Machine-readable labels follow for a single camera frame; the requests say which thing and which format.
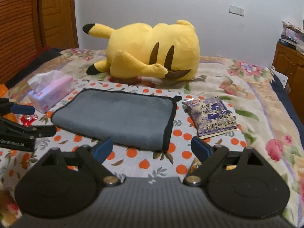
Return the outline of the purple and grey towel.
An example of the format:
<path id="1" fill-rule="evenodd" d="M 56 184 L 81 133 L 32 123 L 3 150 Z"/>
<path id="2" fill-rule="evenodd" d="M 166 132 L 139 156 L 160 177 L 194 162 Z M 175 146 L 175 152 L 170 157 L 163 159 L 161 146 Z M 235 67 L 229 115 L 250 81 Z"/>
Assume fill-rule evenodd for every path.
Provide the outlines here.
<path id="1" fill-rule="evenodd" d="M 51 122 L 86 137 L 111 137 L 116 144 L 166 152 L 181 99 L 179 95 L 84 89 L 56 110 Z"/>

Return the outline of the green yellow snack bag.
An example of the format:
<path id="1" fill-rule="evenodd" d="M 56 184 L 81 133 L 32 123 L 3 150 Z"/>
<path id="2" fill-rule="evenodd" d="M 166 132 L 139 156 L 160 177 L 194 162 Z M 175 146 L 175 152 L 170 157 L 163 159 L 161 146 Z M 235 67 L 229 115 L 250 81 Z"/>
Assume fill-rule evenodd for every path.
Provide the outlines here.
<path id="1" fill-rule="evenodd" d="M 196 169 L 198 169 L 201 166 L 201 162 L 198 158 L 194 158 L 191 167 L 189 168 L 188 174 L 191 174 L 192 172 L 194 172 Z M 225 170 L 233 170 L 235 169 L 237 166 L 236 165 L 228 165 L 228 166 L 224 166 Z"/>

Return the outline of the red candy wrapper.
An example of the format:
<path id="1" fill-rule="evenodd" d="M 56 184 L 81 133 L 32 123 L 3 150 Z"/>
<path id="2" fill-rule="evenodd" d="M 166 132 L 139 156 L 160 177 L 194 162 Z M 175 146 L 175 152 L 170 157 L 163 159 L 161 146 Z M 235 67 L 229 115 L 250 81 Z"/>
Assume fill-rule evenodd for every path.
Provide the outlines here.
<path id="1" fill-rule="evenodd" d="M 20 121 L 23 126 L 31 126 L 31 124 L 38 119 L 38 116 L 36 114 L 33 115 L 23 115 L 20 118 Z"/>

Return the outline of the purple white snack bag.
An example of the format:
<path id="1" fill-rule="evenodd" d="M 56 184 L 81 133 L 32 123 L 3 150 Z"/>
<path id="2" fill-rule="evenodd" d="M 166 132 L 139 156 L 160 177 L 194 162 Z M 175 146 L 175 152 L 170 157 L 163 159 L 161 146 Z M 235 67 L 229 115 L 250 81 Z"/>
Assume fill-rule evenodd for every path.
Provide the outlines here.
<path id="1" fill-rule="evenodd" d="M 183 103 L 200 139 L 206 139 L 238 129 L 233 113 L 218 98 L 187 99 Z"/>

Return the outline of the pink tissue box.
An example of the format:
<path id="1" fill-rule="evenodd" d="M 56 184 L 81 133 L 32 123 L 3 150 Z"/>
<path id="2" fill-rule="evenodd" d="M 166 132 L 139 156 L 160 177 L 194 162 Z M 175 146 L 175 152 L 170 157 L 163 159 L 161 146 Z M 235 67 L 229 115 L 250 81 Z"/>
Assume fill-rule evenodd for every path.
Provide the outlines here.
<path id="1" fill-rule="evenodd" d="M 74 79 L 58 70 L 34 75 L 27 81 L 31 104 L 41 113 L 46 113 L 75 89 Z"/>

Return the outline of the wooden slatted headboard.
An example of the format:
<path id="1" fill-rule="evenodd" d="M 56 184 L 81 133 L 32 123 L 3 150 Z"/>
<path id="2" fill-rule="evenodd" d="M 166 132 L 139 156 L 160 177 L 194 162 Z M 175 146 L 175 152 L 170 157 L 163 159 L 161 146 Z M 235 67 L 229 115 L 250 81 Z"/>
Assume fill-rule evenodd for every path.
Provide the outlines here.
<path id="1" fill-rule="evenodd" d="M 42 51 L 38 0 L 1 0 L 1 83 Z"/>

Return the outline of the floral bed blanket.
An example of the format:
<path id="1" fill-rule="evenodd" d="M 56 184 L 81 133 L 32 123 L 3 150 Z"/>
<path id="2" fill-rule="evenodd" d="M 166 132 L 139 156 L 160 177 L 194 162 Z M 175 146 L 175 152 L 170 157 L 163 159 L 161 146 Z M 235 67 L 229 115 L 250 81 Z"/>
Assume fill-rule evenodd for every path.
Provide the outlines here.
<path id="1" fill-rule="evenodd" d="M 41 63 L 38 73 L 60 70 L 81 81 L 122 84 L 110 80 L 107 74 L 88 76 L 87 68 L 103 60 L 103 51 L 67 49 L 57 58 Z M 265 67 L 235 60 L 202 57 L 195 78 L 189 82 L 162 82 L 144 78 L 134 86 L 174 88 L 184 91 L 214 91 L 246 99 L 246 106 L 238 111 L 242 118 L 242 133 L 247 145 L 254 147 L 278 171 L 288 184 L 291 195 L 284 217 L 294 226 L 303 225 L 303 127 L 291 112 L 289 98 L 281 83 Z"/>

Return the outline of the white paper card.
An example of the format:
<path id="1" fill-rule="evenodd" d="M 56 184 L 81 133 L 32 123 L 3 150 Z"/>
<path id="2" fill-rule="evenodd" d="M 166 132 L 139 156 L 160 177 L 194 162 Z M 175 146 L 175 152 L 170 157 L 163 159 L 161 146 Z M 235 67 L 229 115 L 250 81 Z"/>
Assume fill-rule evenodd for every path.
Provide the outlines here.
<path id="1" fill-rule="evenodd" d="M 289 77 L 286 76 L 286 75 L 284 75 L 284 74 L 282 74 L 282 73 L 280 73 L 280 72 L 278 72 L 278 71 L 276 71 L 276 68 L 275 68 L 273 65 L 271 66 L 271 72 L 272 72 L 275 76 L 277 76 L 277 78 L 278 78 L 279 81 L 281 82 L 283 88 L 285 88 L 286 85 L 287 85 L 287 81 L 288 81 L 288 78 L 289 78 Z"/>

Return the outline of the yellow Pikachu plush toy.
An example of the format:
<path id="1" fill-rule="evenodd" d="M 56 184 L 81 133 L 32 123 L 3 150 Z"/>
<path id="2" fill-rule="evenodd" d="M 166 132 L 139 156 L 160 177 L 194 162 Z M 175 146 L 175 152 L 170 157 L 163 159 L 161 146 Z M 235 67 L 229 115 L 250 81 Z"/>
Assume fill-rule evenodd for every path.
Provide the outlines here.
<path id="1" fill-rule="evenodd" d="M 200 61 L 200 42 L 195 27 L 186 20 L 151 27 L 133 23 L 114 29 L 91 23 L 83 31 L 108 39 L 106 59 L 93 63 L 88 75 L 108 72 L 117 79 L 152 77 L 189 81 L 195 77 Z"/>

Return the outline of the wooden door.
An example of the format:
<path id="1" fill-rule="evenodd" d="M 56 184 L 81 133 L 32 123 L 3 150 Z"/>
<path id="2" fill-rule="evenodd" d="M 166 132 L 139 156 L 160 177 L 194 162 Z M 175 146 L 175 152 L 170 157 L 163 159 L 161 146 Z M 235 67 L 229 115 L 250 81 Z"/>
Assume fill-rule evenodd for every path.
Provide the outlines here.
<path id="1" fill-rule="evenodd" d="M 45 46 L 78 47 L 75 0 L 39 0 L 39 16 Z"/>

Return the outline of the wooden sideboard cabinet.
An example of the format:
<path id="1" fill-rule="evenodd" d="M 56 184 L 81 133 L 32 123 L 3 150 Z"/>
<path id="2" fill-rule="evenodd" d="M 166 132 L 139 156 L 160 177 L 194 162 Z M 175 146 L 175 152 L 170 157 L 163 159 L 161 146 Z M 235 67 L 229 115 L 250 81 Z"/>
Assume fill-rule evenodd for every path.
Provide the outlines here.
<path id="1" fill-rule="evenodd" d="M 287 84 L 291 88 L 291 92 L 288 94 L 288 97 L 302 123 L 304 105 L 303 64 L 303 54 L 277 43 L 273 66 L 276 71 L 288 77 Z"/>

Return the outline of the stack of books and papers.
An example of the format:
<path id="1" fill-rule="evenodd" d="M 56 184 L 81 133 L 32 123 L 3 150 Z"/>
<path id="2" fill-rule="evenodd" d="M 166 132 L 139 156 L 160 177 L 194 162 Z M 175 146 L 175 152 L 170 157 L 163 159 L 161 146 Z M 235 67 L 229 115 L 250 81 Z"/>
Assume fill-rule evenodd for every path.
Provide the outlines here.
<path id="1" fill-rule="evenodd" d="M 303 29 L 294 26 L 288 21 L 282 21 L 282 25 L 283 29 L 278 42 L 303 55 Z"/>

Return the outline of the white wall switch plate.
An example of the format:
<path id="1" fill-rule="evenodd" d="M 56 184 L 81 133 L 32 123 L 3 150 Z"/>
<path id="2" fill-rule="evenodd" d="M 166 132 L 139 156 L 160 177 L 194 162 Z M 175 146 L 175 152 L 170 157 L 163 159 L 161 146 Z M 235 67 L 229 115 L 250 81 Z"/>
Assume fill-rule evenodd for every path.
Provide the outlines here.
<path id="1" fill-rule="evenodd" d="M 239 15 L 239 16 L 243 17 L 244 16 L 244 9 L 240 8 L 240 7 L 237 7 L 237 6 L 230 5 L 229 6 L 229 13 Z"/>

